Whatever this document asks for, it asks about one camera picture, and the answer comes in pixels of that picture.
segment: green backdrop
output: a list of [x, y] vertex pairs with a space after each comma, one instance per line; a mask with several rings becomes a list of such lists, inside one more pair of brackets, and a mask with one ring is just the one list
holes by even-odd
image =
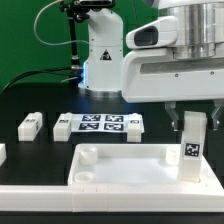
[[[53, 0], [6, 0], [0, 7], [0, 89], [16, 75], [46, 68], [70, 66], [70, 46], [46, 46], [33, 34], [33, 24], [38, 12]], [[144, 25], [157, 18], [157, 11], [141, 0], [136, 0], [138, 24]], [[138, 27], [132, 0], [116, 0], [113, 9], [124, 21], [124, 35]], [[38, 33], [49, 42], [69, 40], [66, 13], [59, 5], [52, 6], [41, 17]], [[77, 39], [88, 40], [87, 23], [77, 25]], [[81, 61], [88, 57], [88, 46], [78, 44]], [[124, 43], [124, 55], [128, 53]], [[23, 82], [60, 82], [63, 78], [51, 75], [29, 77]]]

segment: marker block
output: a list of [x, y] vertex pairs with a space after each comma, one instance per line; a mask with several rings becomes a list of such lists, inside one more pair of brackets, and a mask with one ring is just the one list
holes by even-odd
[[141, 142], [142, 140], [142, 116], [139, 114], [129, 115], [127, 128], [127, 142]]
[[18, 127], [19, 141], [33, 141], [43, 126], [43, 117], [39, 112], [30, 113]]
[[73, 119], [73, 114], [71, 113], [61, 114], [61, 116], [59, 117], [53, 129], [55, 142], [68, 141], [72, 132], [72, 128], [71, 128], [72, 119]]
[[0, 144], [0, 166], [5, 162], [5, 160], [6, 160], [5, 144]]
[[185, 112], [178, 168], [178, 178], [182, 181], [200, 181], [206, 126], [205, 113]]

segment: black cable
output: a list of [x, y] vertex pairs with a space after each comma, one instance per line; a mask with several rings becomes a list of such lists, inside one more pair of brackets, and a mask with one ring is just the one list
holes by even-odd
[[24, 72], [20, 75], [17, 75], [15, 78], [13, 78], [2, 90], [2, 93], [5, 92], [7, 89], [9, 89], [10, 86], [12, 86], [15, 82], [24, 79], [29, 76], [37, 75], [37, 74], [50, 74], [50, 75], [59, 75], [59, 76], [70, 76], [70, 77], [80, 77], [80, 74], [72, 75], [71, 74], [60, 74], [56, 73], [59, 71], [68, 71], [71, 70], [70, 67], [64, 67], [64, 68], [51, 68], [51, 69], [45, 69], [45, 70], [40, 70], [40, 71], [29, 71], [29, 72]]
[[137, 10], [136, 10], [136, 1], [132, 0], [132, 4], [133, 4], [133, 8], [134, 8], [136, 26], [139, 27], [139, 21], [138, 21]]

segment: black tabletop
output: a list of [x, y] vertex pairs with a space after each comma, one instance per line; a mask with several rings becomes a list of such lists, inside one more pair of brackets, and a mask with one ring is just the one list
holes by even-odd
[[[131, 114], [143, 116], [142, 144], [180, 143], [164, 103], [129, 104], [122, 98], [97, 99], [61, 84], [18, 84], [0, 95], [0, 143], [7, 160], [0, 167], [0, 185], [67, 185], [75, 146], [80, 143], [127, 143], [127, 134], [72, 133], [68, 142], [53, 141], [61, 113]], [[177, 112], [212, 113], [212, 101], [180, 102]], [[33, 142], [19, 142], [17, 128], [27, 114], [41, 112], [43, 127]], [[224, 115], [218, 131], [207, 131], [204, 156], [224, 186]], [[224, 223], [220, 213], [0, 213], [0, 223]]]

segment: cable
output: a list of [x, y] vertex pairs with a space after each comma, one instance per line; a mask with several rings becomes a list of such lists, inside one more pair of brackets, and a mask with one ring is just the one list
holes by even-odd
[[50, 74], [50, 75], [59, 75], [59, 76], [71, 76], [71, 77], [76, 77], [75, 75], [71, 75], [71, 74], [59, 74], [56, 72], [59, 71], [66, 71], [66, 70], [71, 70], [69, 67], [65, 67], [65, 68], [52, 68], [52, 69], [46, 69], [46, 70], [41, 70], [41, 71], [29, 71], [29, 72], [25, 72], [22, 73], [18, 76], [16, 76], [15, 78], [13, 78], [3, 89], [2, 93], [5, 92], [10, 86], [12, 86], [15, 82], [24, 79], [26, 77], [29, 76], [33, 76], [33, 75], [37, 75], [37, 74]]
[[71, 43], [77, 43], [77, 42], [80, 42], [80, 43], [85, 43], [85, 44], [89, 44], [88, 41], [85, 41], [85, 40], [74, 40], [74, 41], [67, 41], [67, 42], [62, 42], [62, 43], [49, 43], [49, 42], [46, 42], [46, 41], [43, 41], [39, 35], [37, 34], [37, 24], [38, 24], [38, 21], [40, 19], [40, 16], [42, 15], [42, 13], [47, 10], [48, 8], [50, 8], [52, 5], [55, 5], [59, 2], [62, 2], [63, 0], [57, 0], [55, 2], [52, 2], [50, 3], [49, 5], [45, 6], [43, 9], [40, 10], [40, 12], [38, 13], [36, 19], [35, 19], [35, 22], [34, 22], [34, 35], [35, 37], [37, 38], [37, 40], [39, 40], [41, 43], [45, 44], [45, 45], [49, 45], [49, 46], [62, 46], [62, 45], [67, 45], [67, 44], [71, 44]]
[[133, 4], [133, 8], [134, 8], [136, 26], [139, 27], [139, 21], [138, 21], [137, 10], [136, 10], [136, 1], [132, 0], [132, 4]]

